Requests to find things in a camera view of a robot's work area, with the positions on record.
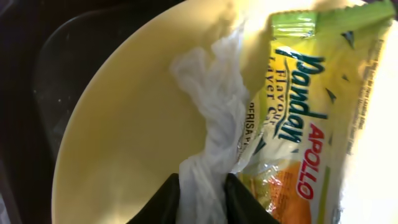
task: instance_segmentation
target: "yellow package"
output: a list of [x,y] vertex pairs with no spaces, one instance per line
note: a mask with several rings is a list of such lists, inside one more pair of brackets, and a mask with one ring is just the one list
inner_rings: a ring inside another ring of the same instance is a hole
[[281,223],[339,223],[345,161],[365,128],[394,14],[384,1],[272,16],[269,69],[250,105],[262,136],[246,143],[255,150],[239,177]]

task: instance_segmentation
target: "white plastic bag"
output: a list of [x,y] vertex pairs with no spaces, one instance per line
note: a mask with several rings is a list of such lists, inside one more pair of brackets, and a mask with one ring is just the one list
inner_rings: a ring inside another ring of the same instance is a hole
[[178,224],[227,223],[224,182],[237,160],[249,101],[239,72],[242,38],[243,24],[211,46],[212,62],[205,50],[197,47],[170,68],[205,117],[207,128],[204,151],[180,164]]

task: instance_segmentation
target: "plastic bag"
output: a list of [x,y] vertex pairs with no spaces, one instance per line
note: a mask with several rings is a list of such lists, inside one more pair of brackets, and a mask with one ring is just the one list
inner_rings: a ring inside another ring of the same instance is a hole
[[243,24],[211,46],[213,61],[197,47],[170,68],[179,87],[205,117],[207,128],[203,152],[180,164],[179,224],[227,223],[223,187],[237,161],[249,101],[239,72],[242,38]]
[[264,135],[240,179],[281,223],[340,223],[348,212],[347,177],[361,153],[394,14],[384,1],[272,16],[269,69],[258,93]]

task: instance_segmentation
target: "dark background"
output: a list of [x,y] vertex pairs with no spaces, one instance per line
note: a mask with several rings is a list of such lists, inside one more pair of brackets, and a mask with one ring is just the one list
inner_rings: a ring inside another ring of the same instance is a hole
[[55,161],[80,95],[126,38],[180,1],[0,0],[0,191],[13,224],[51,223]]

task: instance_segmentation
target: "yellow bowl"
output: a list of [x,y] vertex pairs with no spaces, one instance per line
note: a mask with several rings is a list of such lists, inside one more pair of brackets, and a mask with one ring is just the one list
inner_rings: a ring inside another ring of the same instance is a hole
[[203,149],[204,119],[168,69],[176,55],[223,35],[236,9],[251,12],[241,66],[254,93],[267,66],[262,31],[270,13],[352,3],[362,4],[189,0],[148,22],[98,70],[70,118],[53,181],[53,223],[126,223],[184,159]]

